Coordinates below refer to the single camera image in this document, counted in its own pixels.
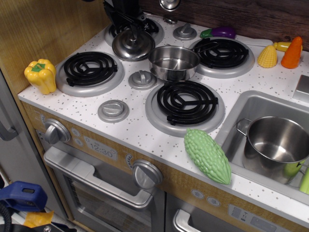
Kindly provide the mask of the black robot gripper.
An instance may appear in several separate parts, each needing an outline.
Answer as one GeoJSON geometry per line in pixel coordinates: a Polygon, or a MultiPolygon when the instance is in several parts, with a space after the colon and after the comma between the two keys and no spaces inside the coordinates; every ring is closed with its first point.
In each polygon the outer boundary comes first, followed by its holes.
{"type": "Polygon", "coordinates": [[[137,39],[137,26],[145,24],[146,16],[140,8],[138,0],[105,0],[105,12],[116,29],[130,26],[132,40],[137,39]]]}

